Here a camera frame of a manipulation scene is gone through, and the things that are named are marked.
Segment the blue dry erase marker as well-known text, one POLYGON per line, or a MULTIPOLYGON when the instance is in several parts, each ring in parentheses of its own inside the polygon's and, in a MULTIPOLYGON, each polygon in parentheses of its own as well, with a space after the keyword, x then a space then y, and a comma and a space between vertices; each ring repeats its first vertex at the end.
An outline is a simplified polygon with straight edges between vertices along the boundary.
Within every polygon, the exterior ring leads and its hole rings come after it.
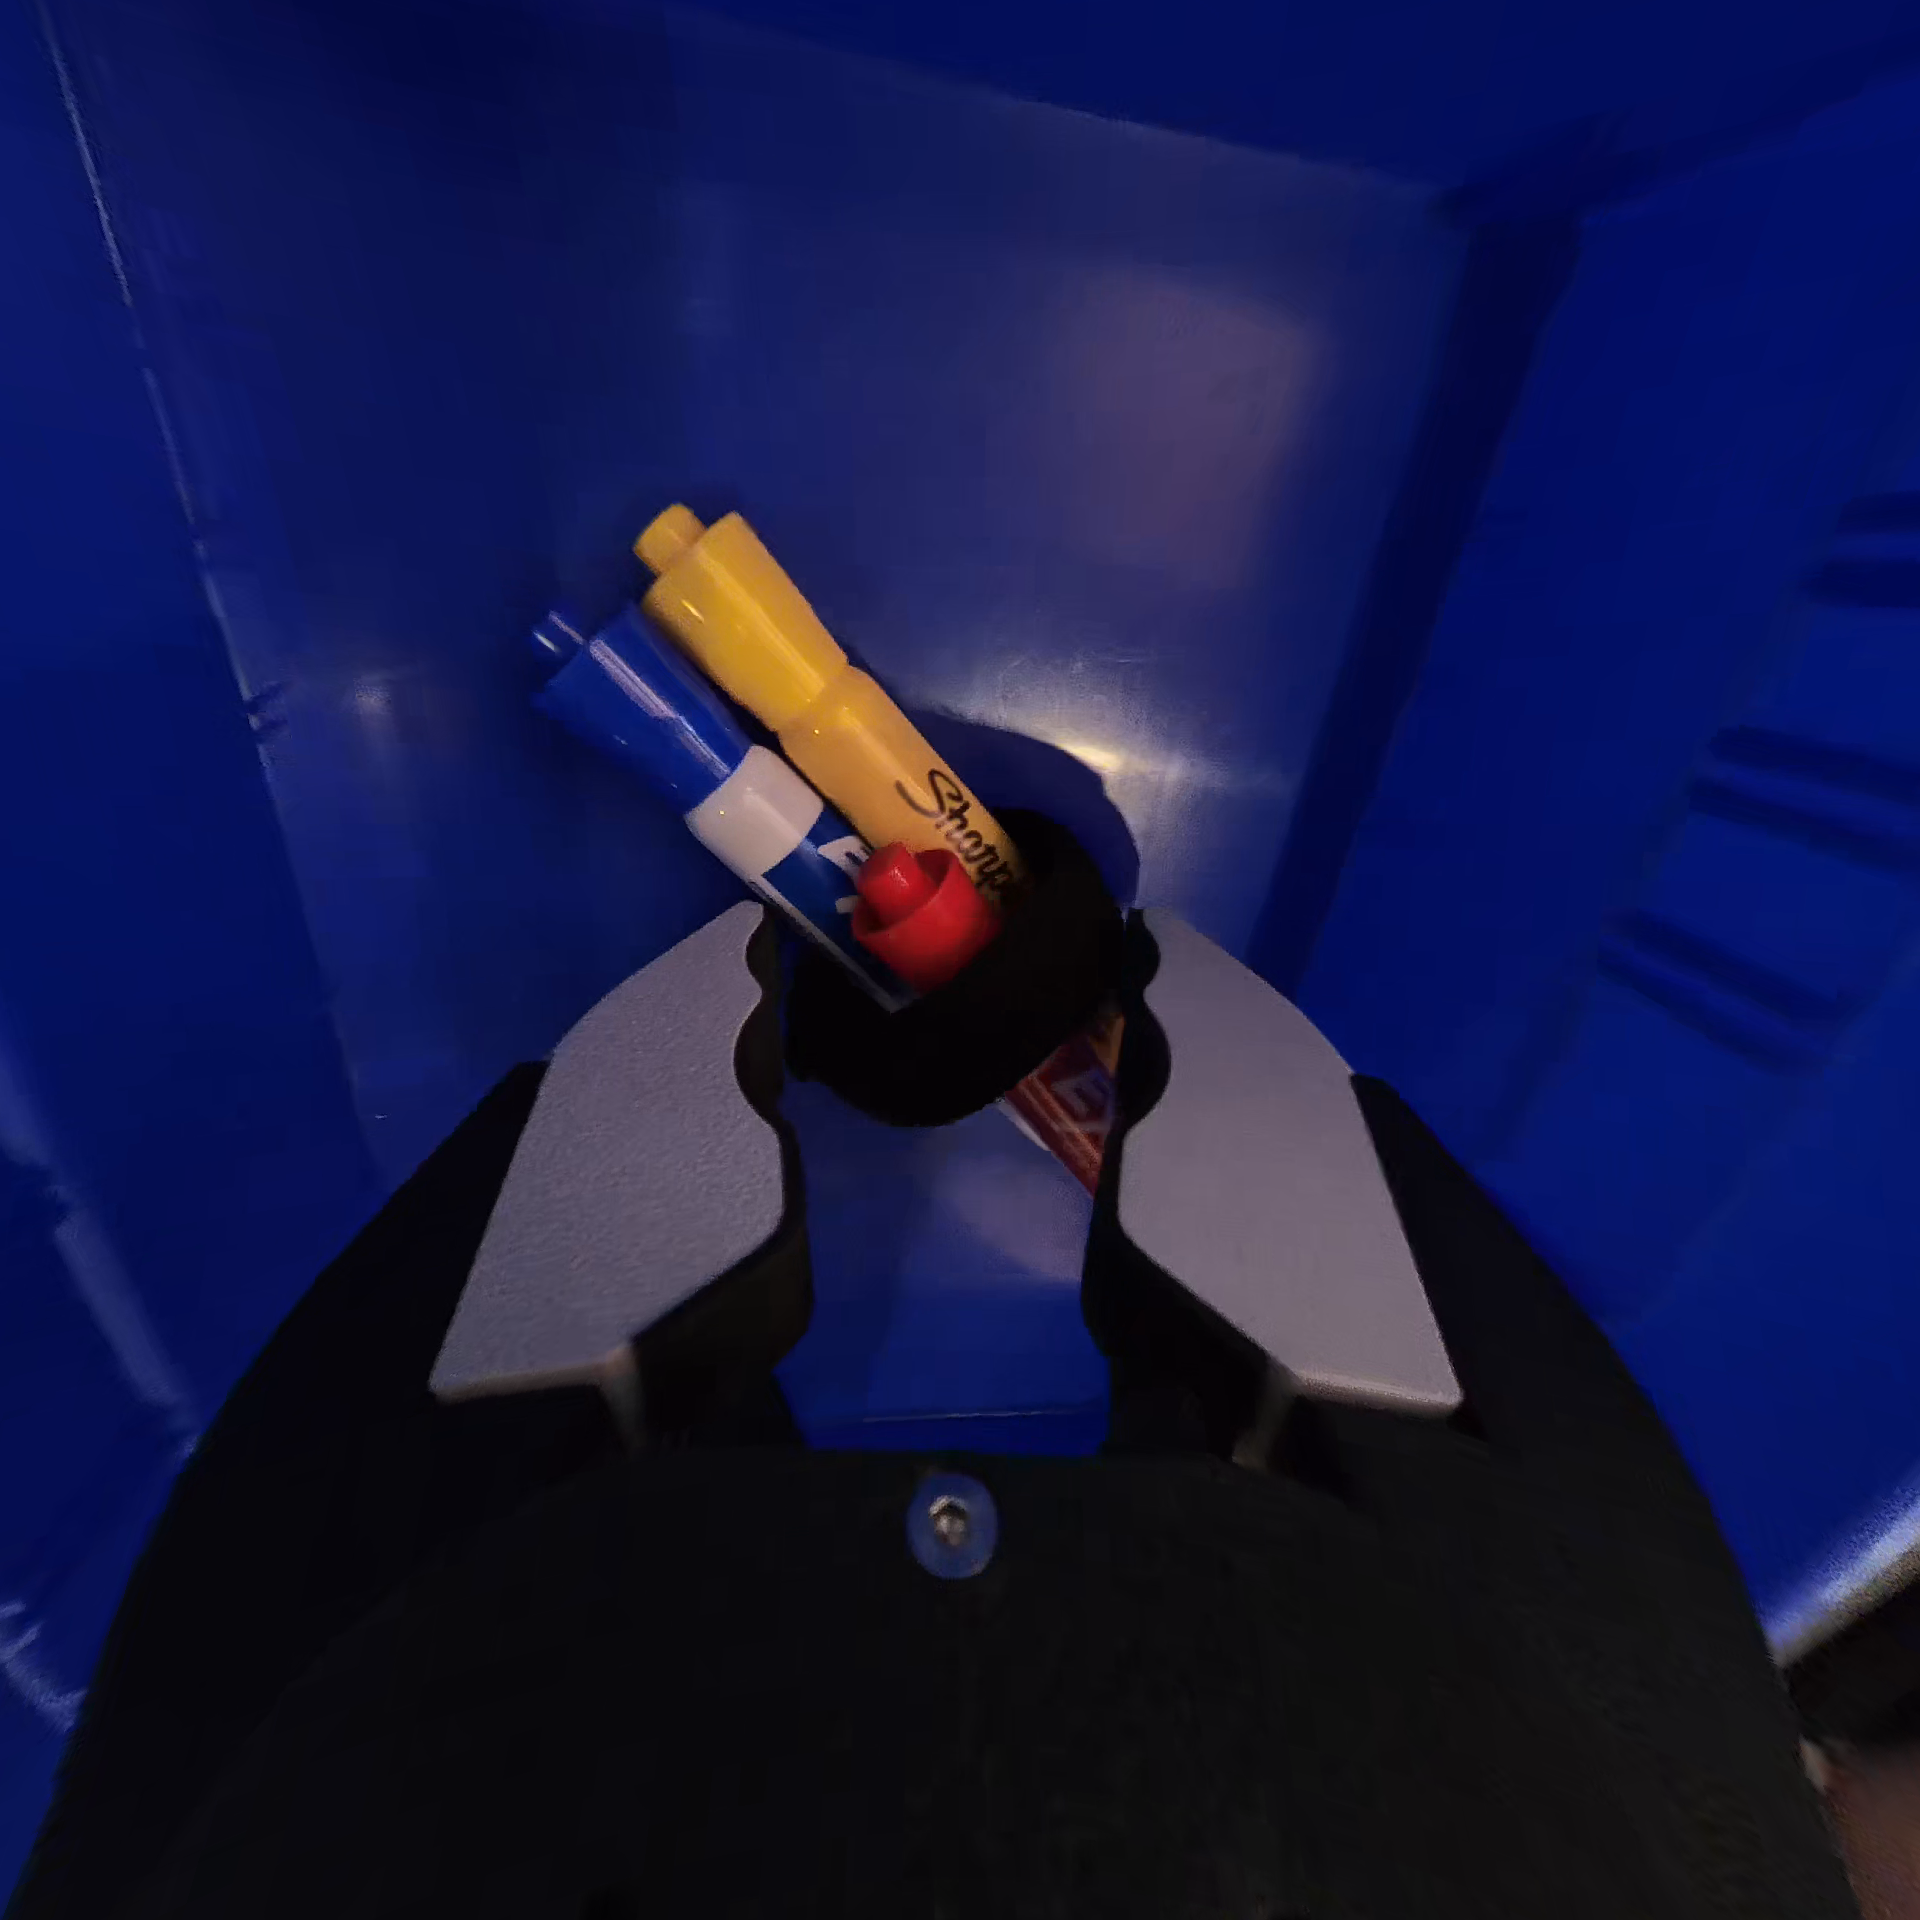
POLYGON ((551 674, 536 701, 668 804, 786 928, 879 1005, 907 988, 856 938, 856 876, 872 845, 780 754, 754 742, 706 674, 636 608, 600 630, 551 613, 536 625, 551 674))

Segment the yellow marker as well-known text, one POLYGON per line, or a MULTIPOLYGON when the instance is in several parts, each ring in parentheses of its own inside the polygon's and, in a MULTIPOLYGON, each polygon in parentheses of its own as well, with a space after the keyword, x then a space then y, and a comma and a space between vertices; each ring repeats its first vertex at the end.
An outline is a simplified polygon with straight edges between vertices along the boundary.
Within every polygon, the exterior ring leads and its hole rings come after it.
POLYGON ((673 505, 633 550, 655 575, 642 613, 873 847, 950 852, 992 906, 1019 902, 1030 871, 1012 833, 852 662, 746 518, 673 505))

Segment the black fabric tie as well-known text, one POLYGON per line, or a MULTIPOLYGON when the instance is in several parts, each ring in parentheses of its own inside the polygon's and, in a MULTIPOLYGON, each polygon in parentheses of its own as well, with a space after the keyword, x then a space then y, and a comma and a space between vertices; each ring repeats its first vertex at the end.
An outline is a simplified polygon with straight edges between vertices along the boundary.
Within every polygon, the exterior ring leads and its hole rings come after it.
POLYGON ((1169 1032, 1146 1005, 1155 938, 1122 921, 1095 854, 1030 806, 1001 820, 1032 885, 998 938, 954 980, 888 1013, 807 945, 785 989, 790 1070, 873 1120, 927 1128, 980 1112, 1104 1009, 1124 1021, 1120 1125, 1150 1112, 1170 1079, 1169 1032))

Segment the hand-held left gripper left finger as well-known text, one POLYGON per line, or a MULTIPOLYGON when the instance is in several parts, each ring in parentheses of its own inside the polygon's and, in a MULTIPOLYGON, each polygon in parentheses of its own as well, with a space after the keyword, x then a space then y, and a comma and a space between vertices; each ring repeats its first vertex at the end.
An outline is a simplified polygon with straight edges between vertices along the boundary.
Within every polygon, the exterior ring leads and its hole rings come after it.
POLYGON ((815 1311, 782 1096, 777 928, 740 902, 556 1044, 430 1369, 434 1401, 584 1388, 632 1447, 750 1407, 815 1311))

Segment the blue plastic bin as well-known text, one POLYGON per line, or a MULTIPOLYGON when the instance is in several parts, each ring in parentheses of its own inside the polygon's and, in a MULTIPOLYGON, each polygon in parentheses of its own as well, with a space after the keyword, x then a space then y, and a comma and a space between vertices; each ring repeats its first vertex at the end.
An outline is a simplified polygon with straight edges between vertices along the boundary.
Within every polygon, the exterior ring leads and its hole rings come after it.
POLYGON ((1915 1559, 1915 4, 6 4, 6 1893, 318 1269, 738 896, 536 708, 743 511, 1915 1559))

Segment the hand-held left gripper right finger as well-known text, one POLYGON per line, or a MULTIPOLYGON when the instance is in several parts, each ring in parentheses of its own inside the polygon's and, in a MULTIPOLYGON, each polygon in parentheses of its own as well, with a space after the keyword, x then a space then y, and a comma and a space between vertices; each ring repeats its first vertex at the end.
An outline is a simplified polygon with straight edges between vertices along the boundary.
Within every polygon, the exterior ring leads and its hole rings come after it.
POLYGON ((1447 1342, 1354 1070, 1192 922, 1124 928, 1119 1110, 1079 1301, 1114 1424, 1270 1468, 1320 1409, 1442 1430, 1447 1342))

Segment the red dry erase marker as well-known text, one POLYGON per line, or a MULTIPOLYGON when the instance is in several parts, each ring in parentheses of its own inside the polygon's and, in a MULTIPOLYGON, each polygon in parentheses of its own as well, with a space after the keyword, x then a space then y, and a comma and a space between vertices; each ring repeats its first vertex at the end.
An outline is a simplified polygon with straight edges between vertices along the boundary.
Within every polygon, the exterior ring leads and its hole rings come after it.
MULTIPOLYGON (((951 982, 998 938, 999 909, 950 850, 886 845, 856 876, 851 929, 915 993, 951 982)), ((1009 1117, 1095 1193, 1120 1110, 1122 1020, 1104 1005, 1001 1098, 1009 1117)))

